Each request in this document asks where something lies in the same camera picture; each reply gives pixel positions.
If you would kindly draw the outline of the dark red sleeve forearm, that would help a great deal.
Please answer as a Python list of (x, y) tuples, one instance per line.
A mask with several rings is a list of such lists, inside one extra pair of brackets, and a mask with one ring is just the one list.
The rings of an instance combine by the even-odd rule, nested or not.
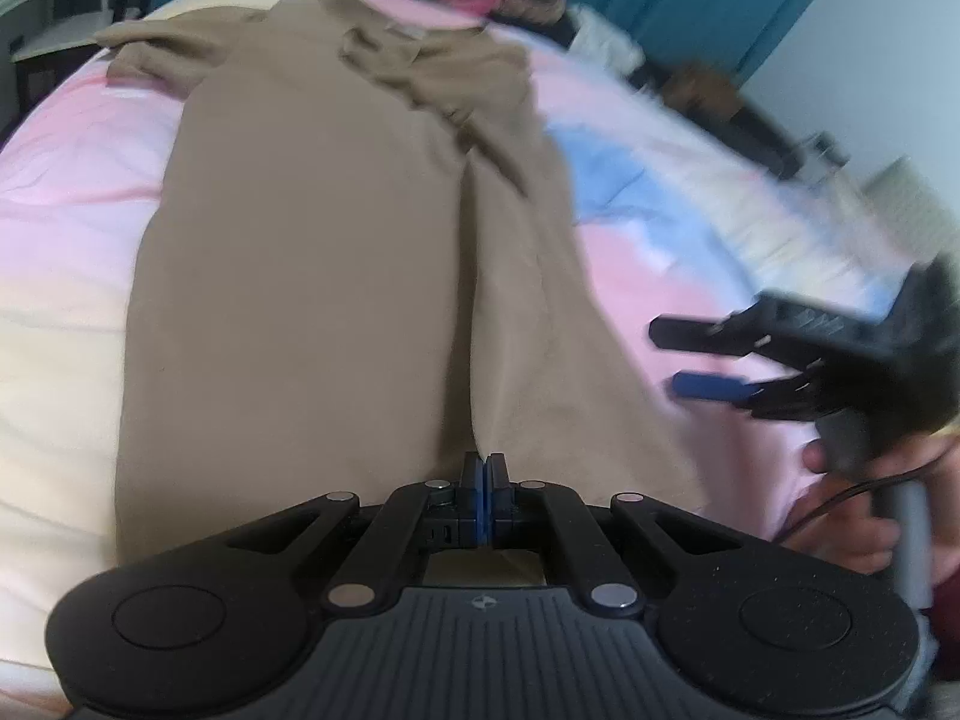
[(957, 642), (960, 637), (960, 569), (935, 587), (929, 617), (937, 639)]

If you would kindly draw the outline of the person's right hand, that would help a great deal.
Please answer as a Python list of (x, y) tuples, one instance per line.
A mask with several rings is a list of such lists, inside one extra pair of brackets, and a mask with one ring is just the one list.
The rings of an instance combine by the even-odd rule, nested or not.
[[(923, 468), (931, 522), (931, 583), (946, 582), (958, 571), (958, 436), (914, 434), (869, 472), (892, 476)], [(823, 517), (814, 518), (786, 539), (791, 550), (825, 559), (850, 571), (875, 574), (892, 561), (900, 532), (895, 522), (872, 513), (867, 494), (851, 497)]]

